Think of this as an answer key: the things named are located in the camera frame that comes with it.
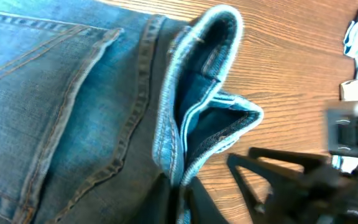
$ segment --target jeans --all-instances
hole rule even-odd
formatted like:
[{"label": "jeans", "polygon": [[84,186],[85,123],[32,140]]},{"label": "jeans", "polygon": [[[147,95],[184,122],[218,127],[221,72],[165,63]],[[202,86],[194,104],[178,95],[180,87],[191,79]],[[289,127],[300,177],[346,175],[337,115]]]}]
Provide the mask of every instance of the jeans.
[{"label": "jeans", "polygon": [[0,1],[0,223],[125,223],[158,177],[185,192],[263,111],[223,91],[242,35],[95,1]]}]

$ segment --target blue jeans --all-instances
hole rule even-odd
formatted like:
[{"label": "blue jeans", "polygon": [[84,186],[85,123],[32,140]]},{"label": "blue jeans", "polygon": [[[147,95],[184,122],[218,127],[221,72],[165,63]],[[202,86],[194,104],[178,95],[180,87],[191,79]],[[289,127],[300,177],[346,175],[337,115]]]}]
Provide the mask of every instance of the blue jeans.
[{"label": "blue jeans", "polygon": [[125,223],[160,175],[186,186],[263,111],[223,91],[242,35],[94,1],[0,1],[0,223]]}]

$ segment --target wooden surface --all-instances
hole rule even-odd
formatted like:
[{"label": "wooden surface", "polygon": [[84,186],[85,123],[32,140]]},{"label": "wooden surface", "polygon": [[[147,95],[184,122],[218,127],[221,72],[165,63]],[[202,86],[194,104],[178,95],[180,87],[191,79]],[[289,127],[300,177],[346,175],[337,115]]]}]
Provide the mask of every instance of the wooden surface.
[{"label": "wooden surface", "polygon": [[[353,60],[342,54],[342,40],[349,21],[357,14],[358,0],[108,3],[186,21],[217,4],[232,5],[241,12],[245,33],[224,88],[260,105],[265,119],[226,152],[213,156],[198,174],[230,223],[250,220],[225,165],[227,153],[245,154],[251,146],[324,153],[324,104],[338,100],[339,84],[354,76]],[[250,172],[244,174],[258,194],[266,193],[264,179]]]}]

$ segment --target wooden table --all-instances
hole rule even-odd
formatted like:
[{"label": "wooden table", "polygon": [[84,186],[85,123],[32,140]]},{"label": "wooden table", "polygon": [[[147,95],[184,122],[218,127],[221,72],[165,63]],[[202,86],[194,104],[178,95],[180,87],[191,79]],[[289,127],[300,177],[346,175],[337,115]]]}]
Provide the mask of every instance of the wooden table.
[{"label": "wooden table", "polygon": [[[225,165],[229,152],[251,146],[325,153],[323,108],[339,99],[339,84],[354,76],[342,40],[358,0],[118,0],[127,9],[189,21],[217,4],[240,10],[245,33],[224,88],[265,111],[262,124],[222,154],[213,156],[198,177],[230,223],[250,222],[248,210]],[[284,164],[296,169],[293,164]],[[263,197],[267,182],[244,171]]]}]

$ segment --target dark blue denim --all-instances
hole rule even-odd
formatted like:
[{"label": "dark blue denim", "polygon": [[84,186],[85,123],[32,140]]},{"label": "dark blue denim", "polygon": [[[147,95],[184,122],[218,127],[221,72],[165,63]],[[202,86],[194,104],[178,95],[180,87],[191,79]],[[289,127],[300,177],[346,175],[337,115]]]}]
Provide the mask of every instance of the dark blue denim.
[{"label": "dark blue denim", "polygon": [[95,1],[0,1],[0,223],[125,223],[158,177],[185,192],[263,111],[221,88],[242,35]]}]

